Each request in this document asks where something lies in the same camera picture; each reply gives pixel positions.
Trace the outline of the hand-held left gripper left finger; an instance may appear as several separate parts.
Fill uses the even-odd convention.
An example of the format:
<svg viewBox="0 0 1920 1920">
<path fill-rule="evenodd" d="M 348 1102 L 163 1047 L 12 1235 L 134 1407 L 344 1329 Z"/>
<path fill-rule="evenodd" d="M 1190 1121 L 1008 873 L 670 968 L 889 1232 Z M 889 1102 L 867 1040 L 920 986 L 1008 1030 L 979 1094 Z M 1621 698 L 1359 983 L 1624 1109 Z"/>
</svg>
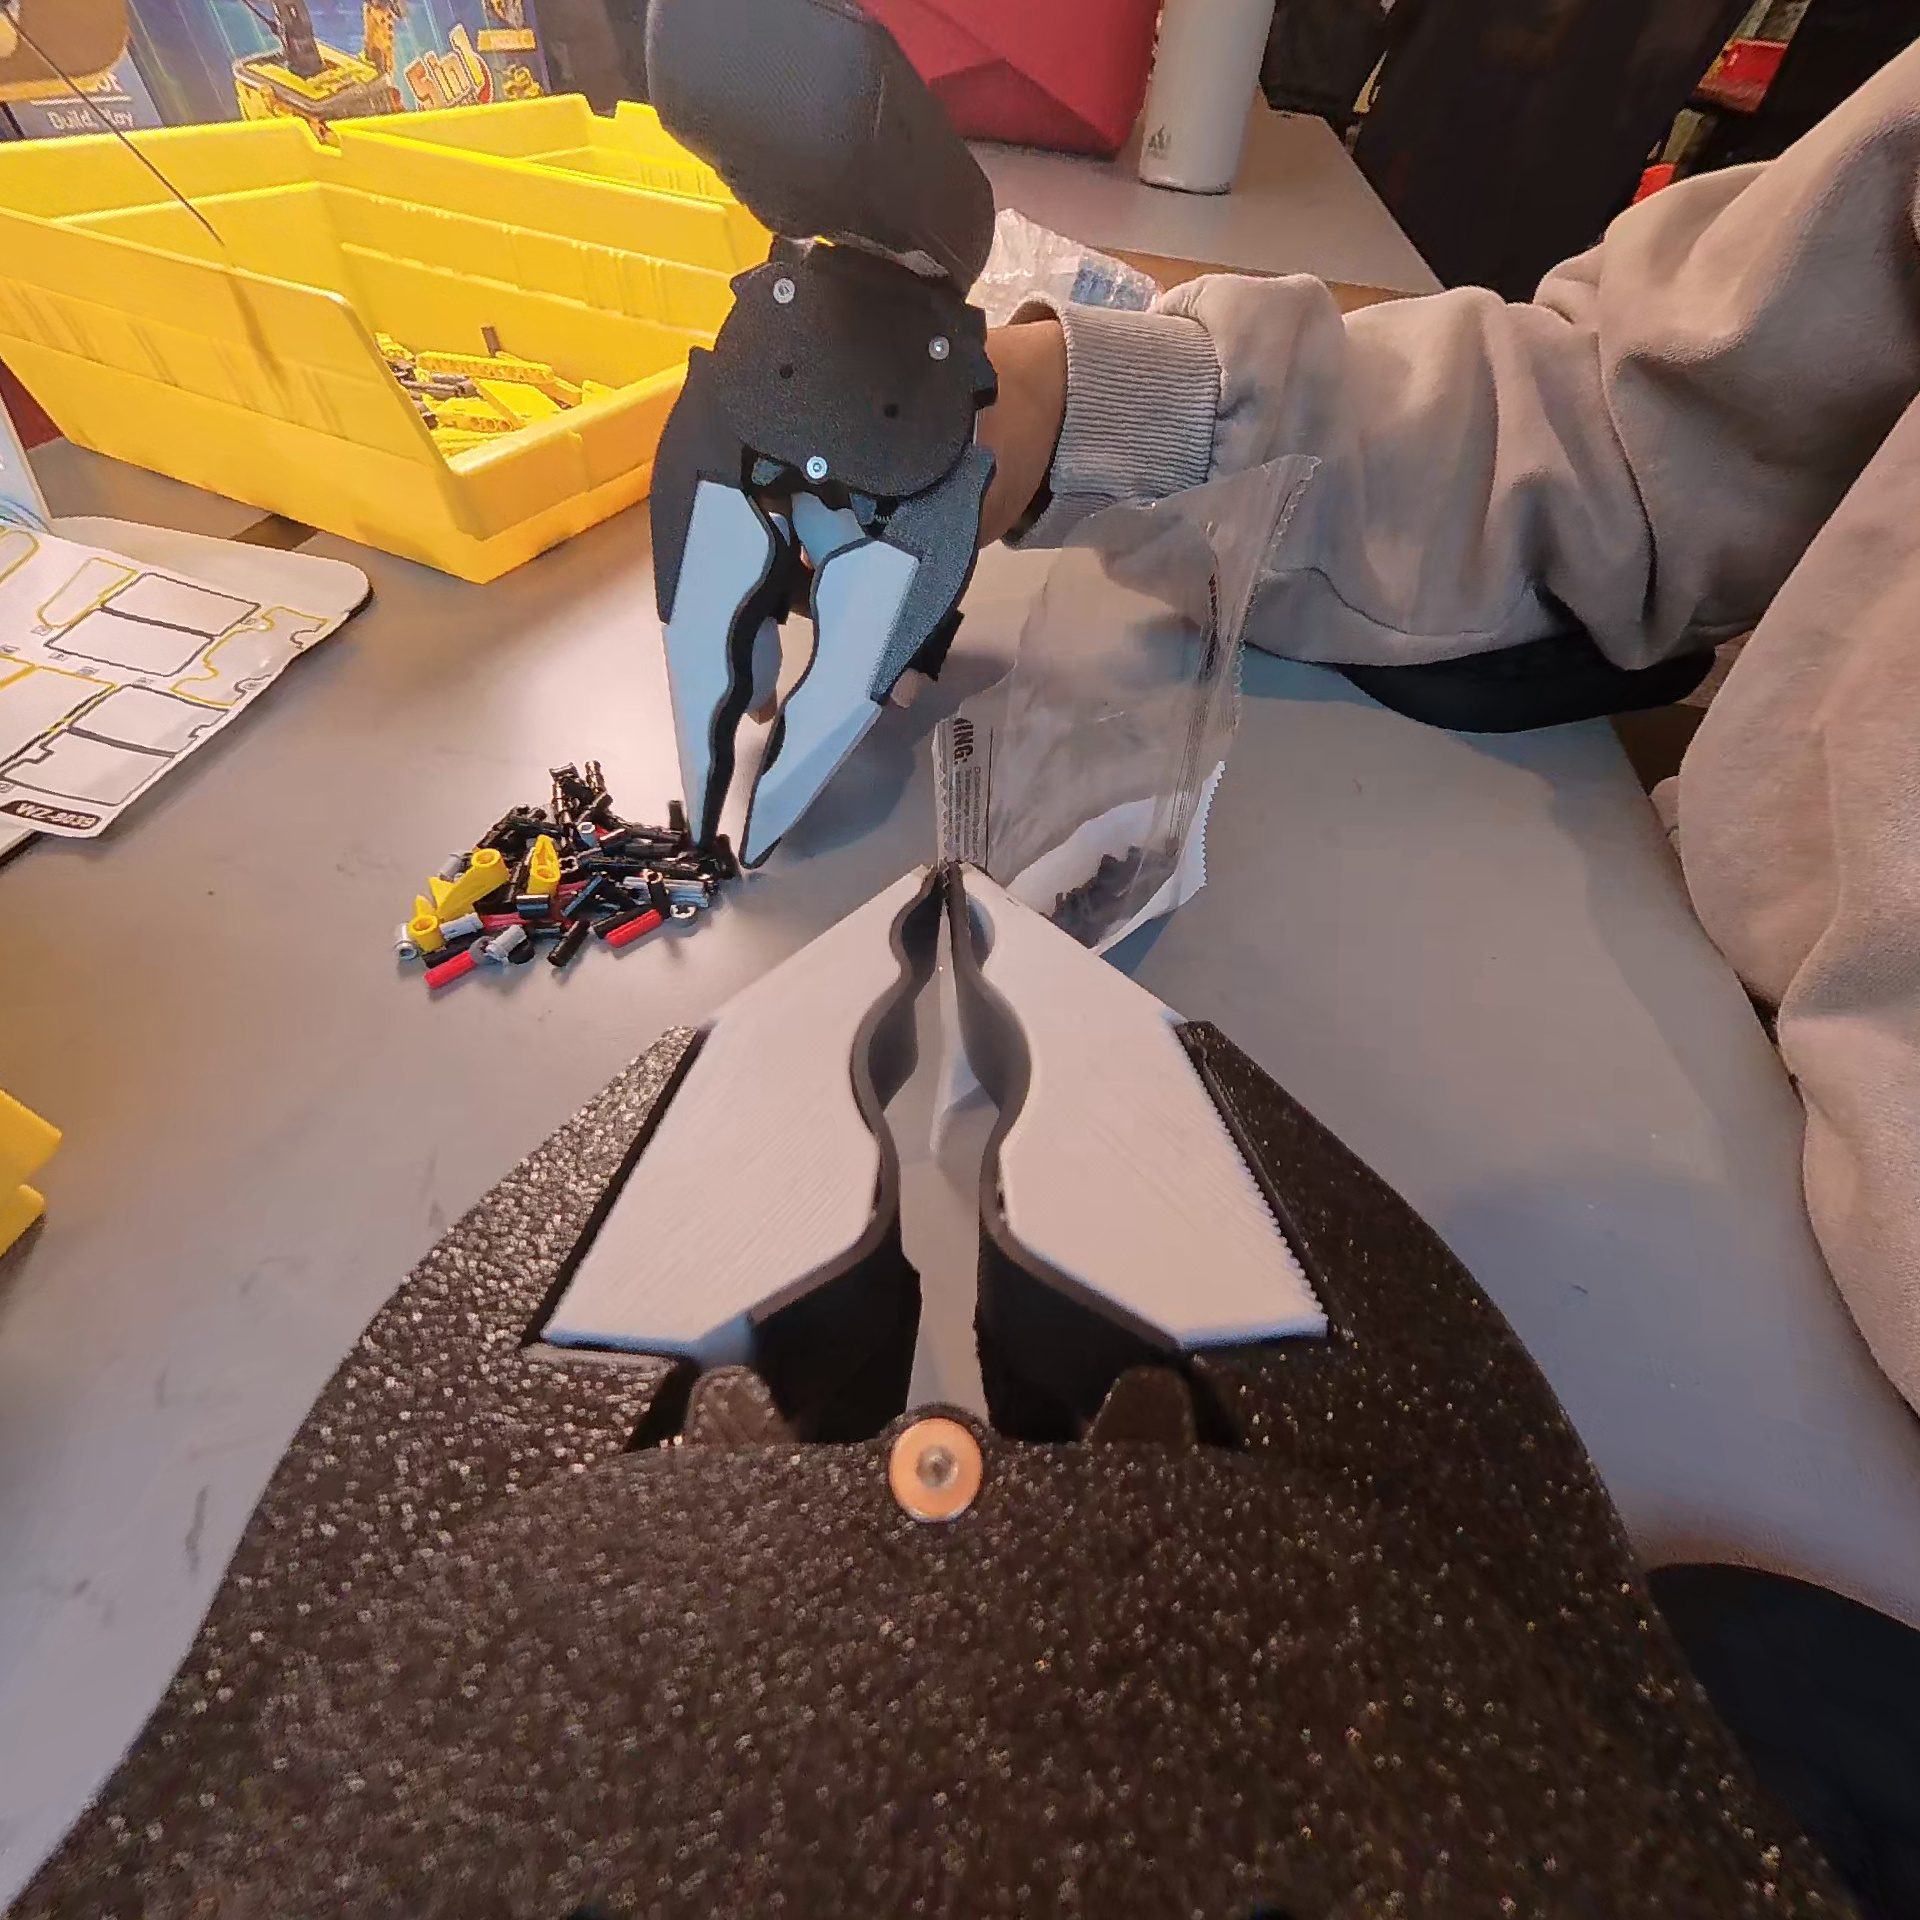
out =
<svg viewBox="0 0 1920 1920">
<path fill-rule="evenodd" d="M 745 1359 L 899 1223 L 886 1106 L 919 1064 L 940 873 L 884 887 L 700 1030 L 545 1317 L 545 1343 Z"/>
</svg>

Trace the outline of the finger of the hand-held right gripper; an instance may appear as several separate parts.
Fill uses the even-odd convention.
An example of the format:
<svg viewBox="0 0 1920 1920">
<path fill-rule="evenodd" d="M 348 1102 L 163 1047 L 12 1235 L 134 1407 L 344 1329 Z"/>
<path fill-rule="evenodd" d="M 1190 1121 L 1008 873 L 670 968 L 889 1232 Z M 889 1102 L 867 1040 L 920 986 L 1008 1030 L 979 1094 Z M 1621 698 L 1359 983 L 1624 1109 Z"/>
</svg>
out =
<svg viewBox="0 0 1920 1920">
<path fill-rule="evenodd" d="M 691 502 L 663 658 L 688 830 L 705 849 L 719 835 L 741 722 L 760 701 L 760 629 L 788 609 L 796 542 L 735 488 L 701 478 Z"/>
<path fill-rule="evenodd" d="M 915 654 L 961 591 L 952 566 L 961 538 L 948 499 L 924 495 L 895 507 L 878 538 L 853 511 L 811 495 L 790 499 L 790 526 L 811 563 L 813 653 L 777 715 L 751 789 L 739 858 L 757 870 L 821 799 L 879 719 Z"/>
</svg>

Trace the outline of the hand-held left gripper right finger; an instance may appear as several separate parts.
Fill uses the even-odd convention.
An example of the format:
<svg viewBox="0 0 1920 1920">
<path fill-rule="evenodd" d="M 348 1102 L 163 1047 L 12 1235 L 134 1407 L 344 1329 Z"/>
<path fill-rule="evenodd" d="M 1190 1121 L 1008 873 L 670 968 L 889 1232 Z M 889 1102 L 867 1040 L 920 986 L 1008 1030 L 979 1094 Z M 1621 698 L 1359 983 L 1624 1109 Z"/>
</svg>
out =
<svg viewBox="0 0 1920 1920">
<path fill-rule="evenodd" d="M 971 867 L 952 978 L 997 1109 L 983 1211 L 1017 1257 L 1179 1354 L 1327 1331 L 1172 1009 Z"/>
</svg>

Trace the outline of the pile of mixed small plastic parts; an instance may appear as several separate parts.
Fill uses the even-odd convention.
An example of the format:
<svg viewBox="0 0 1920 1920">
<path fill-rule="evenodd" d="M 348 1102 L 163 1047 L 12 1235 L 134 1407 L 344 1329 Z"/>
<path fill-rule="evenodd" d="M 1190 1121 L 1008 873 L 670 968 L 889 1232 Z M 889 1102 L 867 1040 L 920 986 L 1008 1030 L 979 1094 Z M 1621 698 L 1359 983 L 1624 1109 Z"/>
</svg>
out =
<svg viewBox="0 0 1920 1920">
<path fill-rule="evenodd" d="M 646 822 L 616 805 L 599 760 L 573 760 L 548 771 L 543 801 L 505 810 L 427 875 L 393 960 L 430 993 L 532 963 L 565 973 L 696 925 L 742 873 L 729 837 L 700 839 L 680 801 Z"/>
</svg>

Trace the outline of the clear plastic bag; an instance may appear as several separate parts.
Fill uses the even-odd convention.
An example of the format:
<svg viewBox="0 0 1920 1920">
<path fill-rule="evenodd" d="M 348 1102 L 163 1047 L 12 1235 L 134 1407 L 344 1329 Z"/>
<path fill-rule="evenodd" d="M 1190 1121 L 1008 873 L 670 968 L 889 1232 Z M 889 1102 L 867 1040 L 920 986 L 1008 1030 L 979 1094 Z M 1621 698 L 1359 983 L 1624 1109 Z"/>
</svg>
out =
<svg viewBox="0 0 1920 1920">
<path fill-rule="evenodd" d="M 1052 555 L 1009 672 L 933 736 L 941 862 L 1104 954 L 1206 880 L 1256 586 L 1317 463 L 1110 506 Z"/>
</svg>

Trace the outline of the person's right forearm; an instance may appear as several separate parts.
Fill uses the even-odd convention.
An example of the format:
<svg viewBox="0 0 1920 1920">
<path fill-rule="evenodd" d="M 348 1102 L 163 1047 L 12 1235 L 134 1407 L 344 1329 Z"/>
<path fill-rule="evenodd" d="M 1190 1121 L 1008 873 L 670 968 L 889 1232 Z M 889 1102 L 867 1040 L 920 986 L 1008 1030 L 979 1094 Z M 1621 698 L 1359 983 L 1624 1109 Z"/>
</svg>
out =
<svg viewBox="0 0 1920 1920">
<path fill-rule="evenodd" d="M 1643 670 L 1757 621 L 1916 406 L 1916 48 L 1760 167 L 1616 218 L 1509 302 L 1350 317 L 1309 278 L 1060 306 L 1027 533 L 1317 463 L 1254 637 L 1414 666 L 1589 637 Z"/>
</svg>

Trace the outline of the grey desk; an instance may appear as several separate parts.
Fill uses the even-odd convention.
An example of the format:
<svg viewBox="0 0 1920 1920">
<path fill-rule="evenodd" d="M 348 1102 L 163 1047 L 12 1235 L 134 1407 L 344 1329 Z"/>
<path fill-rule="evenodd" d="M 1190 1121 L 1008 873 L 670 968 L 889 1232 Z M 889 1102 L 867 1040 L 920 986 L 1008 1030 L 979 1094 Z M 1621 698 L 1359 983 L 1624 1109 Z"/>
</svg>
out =
<svg viewBox="0 0 1920 1920">
<path fill-rule="evenodd" d="M 217 765 L 5 878 L 5 1065 L 101 1109 L 5 1299 L 5 1850 L 22 1915 L 1835 1915 L 1648 1606 L 1624 1454 L 1376 1174 L 1483 1149 L 1587 1314 L 1654 1295 L 1661 1499 L 1913 1407 L 1817 1247 L 1774 1013 L 1624 786 L 1656 914 L 1519 935 L 1413 799 L 1424 727 L 1238 722 L 1216 875 L 1144 966 L 1327 1314 L 1172 1352 L 1015 1255 L 952 878 L 777 856 L 561 993 L 427 1000 L 396 792 L 484 678 L 321 773 Z M 886 1106 L 899 1223 L 745 1359 L 545 1343 L 700 1030 L 904 873 L 944 930 Z"/>
</svg>

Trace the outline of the person's right hand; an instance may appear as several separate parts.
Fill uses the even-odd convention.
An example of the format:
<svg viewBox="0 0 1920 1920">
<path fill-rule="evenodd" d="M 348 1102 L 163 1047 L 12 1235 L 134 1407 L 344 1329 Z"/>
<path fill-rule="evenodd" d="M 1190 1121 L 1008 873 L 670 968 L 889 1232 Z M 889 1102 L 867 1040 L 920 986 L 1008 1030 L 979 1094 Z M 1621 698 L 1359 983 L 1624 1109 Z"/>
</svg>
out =
<svg viewBox="0 0 1920 1920">
<path fill-rule="evenodd" d="M 992 453 L 993 474 L 980 503 L 979 546 L 1020 539 L 1049 507 L 1068 403 L 1065 330 L 1052 312 L 992 328 L 987 354 L 997 393 L 975 417 L 975 443 Z"/>
</svg>

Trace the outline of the crumpled clear plastic wrap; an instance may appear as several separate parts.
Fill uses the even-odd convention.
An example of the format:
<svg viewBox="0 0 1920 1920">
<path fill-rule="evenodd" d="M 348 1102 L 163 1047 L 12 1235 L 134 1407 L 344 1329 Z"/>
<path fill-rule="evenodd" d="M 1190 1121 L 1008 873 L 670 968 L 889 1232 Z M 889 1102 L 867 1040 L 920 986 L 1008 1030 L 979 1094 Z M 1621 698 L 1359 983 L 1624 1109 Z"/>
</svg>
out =
<svg viewBox="0 0 1920 1920">
<path fill-rule="evenodd" d="M 1073 242 L 1015 209 L 997 209 L 992 249 L 968 302 L 990 328 L 1004 328 L 1028 302 L 1143 312 L 1159 294 L 1157 282 L 1131 264 Z"/>
</svg>

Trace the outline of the red box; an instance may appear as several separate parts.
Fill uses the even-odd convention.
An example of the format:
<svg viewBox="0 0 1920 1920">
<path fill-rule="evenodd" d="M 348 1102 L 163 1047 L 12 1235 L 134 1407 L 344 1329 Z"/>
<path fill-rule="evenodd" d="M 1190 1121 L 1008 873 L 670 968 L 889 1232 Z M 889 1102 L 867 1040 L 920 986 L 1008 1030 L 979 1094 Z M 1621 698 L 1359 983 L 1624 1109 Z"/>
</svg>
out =
<svg viewBox="0 0 1920 1920">
<path fill-rule="evenodd" d="M 867 3 L 961 138 L 1115 157 L 1135 128 L 1159 3 Z"/>
</svg>

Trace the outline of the yellow storage bin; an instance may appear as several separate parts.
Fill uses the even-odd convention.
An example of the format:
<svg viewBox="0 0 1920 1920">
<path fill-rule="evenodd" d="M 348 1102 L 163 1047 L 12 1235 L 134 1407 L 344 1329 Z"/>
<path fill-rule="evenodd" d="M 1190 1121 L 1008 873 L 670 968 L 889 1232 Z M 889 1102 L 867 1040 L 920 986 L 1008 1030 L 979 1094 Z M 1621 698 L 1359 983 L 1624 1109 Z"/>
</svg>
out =
<svg viewBox="0 0 1920 1920">
<path fill-rule="evenodd" d="M 491 583 L 645 499 L 693 346 L 765 258 L 742 209 L 611 191 L 497 219 L 287 184 L 197 223 L 5 200 L 5 358 L 84 448 Z M 593 387 L 469 453 L 433 443 L 382 341 Z"/>
<path fill-rule="evenodd" d="M 349 184 L 427 189 L 491 224 L 673 261 L 724 279 L 759 265 L 768 232 L 656 113 L 582 96 L 397 113 L 333 125 Z"/>
</svg>

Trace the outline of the robot kit box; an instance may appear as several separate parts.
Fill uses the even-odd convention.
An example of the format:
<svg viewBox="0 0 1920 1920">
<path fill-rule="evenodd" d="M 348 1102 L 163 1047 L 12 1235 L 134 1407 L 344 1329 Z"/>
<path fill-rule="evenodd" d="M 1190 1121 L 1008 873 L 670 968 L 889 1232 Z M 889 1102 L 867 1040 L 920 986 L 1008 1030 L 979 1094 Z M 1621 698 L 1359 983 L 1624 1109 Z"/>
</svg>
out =
<svg viewBox="0 0 1920 1920">
<path fill-rule="evenodd" d="M 524 3 L 134 3 L 119 63 L 1 109 L 5 138 L 291 117 L 316 131 L 387 113 L 545 96 Z"/>
</svg>

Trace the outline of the yellow flat box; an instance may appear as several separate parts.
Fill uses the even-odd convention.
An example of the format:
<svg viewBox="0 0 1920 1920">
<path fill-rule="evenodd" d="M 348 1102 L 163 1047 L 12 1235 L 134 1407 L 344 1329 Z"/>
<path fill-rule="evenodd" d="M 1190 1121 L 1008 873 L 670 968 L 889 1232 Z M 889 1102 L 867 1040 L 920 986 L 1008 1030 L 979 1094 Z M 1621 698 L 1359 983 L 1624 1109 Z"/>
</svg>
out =
<svg viewBox="0 0 1920 1920">
<path fill-rule="evenodd" d="M 1 1217 L 0 1254 L 7 1255 L 46 1209 L 36 1181 L 62 1144 L 62 1129 L 8 1094 L 0 1095 Z"/>
</svg>

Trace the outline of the black high-back chair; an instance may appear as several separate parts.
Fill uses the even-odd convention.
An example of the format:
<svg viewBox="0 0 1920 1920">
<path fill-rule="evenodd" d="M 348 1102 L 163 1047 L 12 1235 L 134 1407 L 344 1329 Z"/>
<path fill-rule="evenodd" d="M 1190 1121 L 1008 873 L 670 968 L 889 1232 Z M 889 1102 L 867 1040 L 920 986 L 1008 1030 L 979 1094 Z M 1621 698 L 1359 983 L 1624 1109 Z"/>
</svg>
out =
<svg viewBox="0 0 1920 1920">
<path fill-rule="evenodd" d="M 1524 301 L 1630 205 L 1743 3 L 1400 3 L 1353 159 L 1439 286 Z"/>
</svg>

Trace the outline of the person's beige printed sweatshirt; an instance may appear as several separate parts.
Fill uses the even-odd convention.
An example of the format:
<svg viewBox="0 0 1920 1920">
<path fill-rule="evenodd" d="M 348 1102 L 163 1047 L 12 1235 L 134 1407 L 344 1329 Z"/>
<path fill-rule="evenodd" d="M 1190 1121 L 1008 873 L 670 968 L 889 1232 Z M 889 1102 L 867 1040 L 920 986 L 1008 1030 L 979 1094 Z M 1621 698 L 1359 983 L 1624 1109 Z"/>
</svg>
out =
<svg viewBox="0 0 1920 1920">
<path fill-rule="evenodd" d="M 1697 925 L 1805 1109 L 1817 1247 L 1918 1403 L 1918 409 L 1796 563 L 1677 778 Z"/>
</svg>

